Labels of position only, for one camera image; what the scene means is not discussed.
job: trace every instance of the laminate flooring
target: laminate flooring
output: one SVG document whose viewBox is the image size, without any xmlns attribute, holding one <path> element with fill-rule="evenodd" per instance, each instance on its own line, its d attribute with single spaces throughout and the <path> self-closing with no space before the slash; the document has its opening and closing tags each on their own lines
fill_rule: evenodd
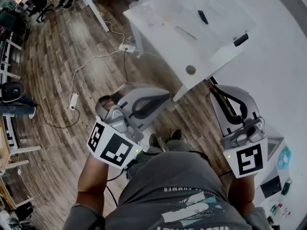
<svg viewBox="0 0 307 230">
<path fill-rule="evenodd" d="M 59 0 L 52 0 L 56 6 Z M 105 20 L 112 22 L 115 31 L 132 35 L 130 24 L 122 14 L 136 0 L 94 0 Z M 14 50 L 12 72 L 22 77 L 28 96 L 34 96 L 38 107 L 33 119 L 17 117 L 17 134 L 21 146 L 41 145 L 39 151 L 21 154 L 30 163 L 21 166 L 28 194 L 34 198 L 32 221 L 38 229 L 59 230 L 74 204 L 77 182 L 89 153 L 86 141 L 95 122 L 95 103 L 103 95 L 116 90 L 126 82 L 152 84 L 169 90 L 173 95 L 180 82 L 169 66 L 144 40 L 145 54 L 137 59 L 138 52 L 123 52 L 96 58 L 80 70 L 75 77 L 73 92 L 79 92 L 77 108 L 80 118 L 76 125 L 56 129 L 45 124 L 46 120 L 57 126 L 67 126 L 77 120 L 77 112 L 69 107 L 72 77 L 77 68 L 95 55 L 107 55 L 118 49 L 122 35 L 102 28 L 93 12 L 82 0 L 75 0 L 69 9 L 59 9 L 47 14 L 44 23 L 29 19 L 31 35 L 22 51 Z M 177 103 L 171 104 L 146 130 L 141 145 L 148 147 L 148 137 L 156 133 L 165 142 L 174 128 L 181 128 L 184 140 L 197 151 L 204 151 L 217 174 L 230 170 L 219 143 L 221 132 L 209 98 L 207 83 L 202 82 L 190 90 Z M 109 177 L 120 171 L 110 168 Z M 223 178 L 227 190 L 232 175 Z M 127 184 L 124 175 L 108 183 L 118 199 Z M 105 191 L 104 215 L 115 209 L 108 191 Z"/>
</svg>

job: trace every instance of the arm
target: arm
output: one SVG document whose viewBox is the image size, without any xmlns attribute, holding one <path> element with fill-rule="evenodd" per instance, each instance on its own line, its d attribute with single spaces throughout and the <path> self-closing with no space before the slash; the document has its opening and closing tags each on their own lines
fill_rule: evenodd
<svg viewBox="0 0 307 230">
<path fill-rule="evenodd" d="M 108 164 L 96 159 L 90 153 L 78 181 L 76 203 L 92 207 L 102 215 L 108 169 Z"/>
<path fill-rule="evenodd" d="M 253 204 L 255 196 L 254 176 L 235 178 L 229 189 L 229 203 L 243 216 L 255 208 Z"/>
</svg>

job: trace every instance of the extension cord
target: extension cord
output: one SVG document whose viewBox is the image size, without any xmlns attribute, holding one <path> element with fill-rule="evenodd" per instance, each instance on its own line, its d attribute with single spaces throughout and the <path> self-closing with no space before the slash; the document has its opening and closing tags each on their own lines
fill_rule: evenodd
<svg viewBox="0 0 307 230">
<path fill-rule="evenodd" d="M 119 45 L 118 49 L 121 50 L 121 51 L 125 51 L 126 50 L 126 52 L 134 53 L 135 46 L 128 45 L 128 44 L 121 44 L 121 45 Z"/>
<path fill-rule="evenodd" d="M 69 105 L 69 109 L 75 110 L 76 105 L 77 105 L 78 98 L 79 98 L 79 92 L 76 92 L 76 93 L 74 93 L 74 94 L 72 95 L 71 103 L 70 103 L 70 105 Z"/>
</svg>

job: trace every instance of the black cable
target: black cable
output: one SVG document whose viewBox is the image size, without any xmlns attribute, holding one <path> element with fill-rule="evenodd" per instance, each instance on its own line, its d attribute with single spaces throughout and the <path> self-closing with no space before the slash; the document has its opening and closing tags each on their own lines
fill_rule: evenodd
<svg viewBox="0 0 307 230">
<path fill-rule="evenodd" d="M 124 169 L 122 169 L 121 173 L 120 173 L 118 176 L 116 176 L 116 177 L 114 177 L 114 178 L 112 178 L 112 179 L 110 179 L 110 180 L 107 180 L 107 182 L 111 182 L 111 181 L 113 181 L 113 180 L 119 178 L 123 173 L 124 173 Z"/>
<path fill-rule="evenodd" d="M 115 204 L 116 204 L 116 207 L 117 207 L 118 204 L 117 204 L 117 202 L 116 202 L 116 199 L 115 199 L 113 193 L 111 192 L 110 188 L 109 188 L 107 185 L 106 185 L 106 187 L 107 187 L 107 189 L 109 190 L 110 194 L 112 195 L 112 198 L 113 198 L 113 200 L 114 200 L 114 202 L 115 202 Z"/>
<path fill-rule="evenodd" d="M 227 171 L 227 172 L 225 172 L 225 173 L 219 175 L 219 178 L 221 178 L 223 175 L 229 174 L 229 173 L 231 173 L 231 172 L 233 172 L 233 171 Z"/>
<path fill-rule="evenodd" d="M 127 82 L 129 82 L 128 74 L 127 74 L 127 71 L 126 71 L 126 61 L 125 61 L 126 51 L 127 51 L 127 48 L 125 48 L 125 51 L 124 51 L 124 71 L 125 71 L 125 74 L 126 74 L 126 80 L 127 80 Z"/>
<path fill-rule="evenodd" d="M 72 125 L 68 125 L 68 126 L 65 126 L 65 127 L 59 127 L 59 126 L 56 126 L 56 125 L 51 125 L 50 123 L 48 123 L 48 122 L 46 121 L 45 114 L 44 114 L 44 109 L 42 108 L 42 106 L 41 106 L 40 104 L 35 104 L 34 106 L 39 106 L 39 107 L 40 107 L 40 109 L 41 109 L 42 112 L 43 112 L 44 121 L 45 121 L 45 123 L 46 123 L 47 125 L 49 125 L 50 127 L 65 129 L 65 128 L 69 128 L 69 127 L 74 126 L 74 125 L 79 121 L 80 111 L 79 111 L 77 108 L 73 108 L 73 107 L 72 107 L 74 110 L 77 110 L 77 111 L 78 111 L 78 119 L 77 119 L 76 122 L 74 122 Z"/>
</svg>

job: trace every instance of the sneaker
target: sneaker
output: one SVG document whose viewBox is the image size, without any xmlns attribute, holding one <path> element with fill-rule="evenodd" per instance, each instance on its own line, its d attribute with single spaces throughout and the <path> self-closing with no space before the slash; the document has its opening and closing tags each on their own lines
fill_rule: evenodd
<svg viewBox="0 0 307 230">
<path fill-rule="evenodd" d="M 62 7 L 63 7 L 63 3 L 59 3 L 58 6 L 54 8 L 54 10 L 58 10 L 58 9 L 60 9 Z"/>
<path fill-rule="evenodd" d="M 156 134 L 150 135 L 148 143 L 150 147 L 161 148 Z"/>
<path fill-rule="evenodd" d="M 181 130 L 177 128 L 172 132 L 169 140 L 181 140 L 181 136 Z"/>
<path fill-rule="evenodd" d="M 32 119 L 35 115 L 35 112 L 36 112 L 36 107 L 34 107 L 34 112 L 32 114 L 29 114 L 29 118 Z"/>
<path fill-rule="evenodd" d="M 71 6 L 71 2 L 66 3 L 66 5 L 63 7 L 64 9 L 67 9 Z"/>
</svg>

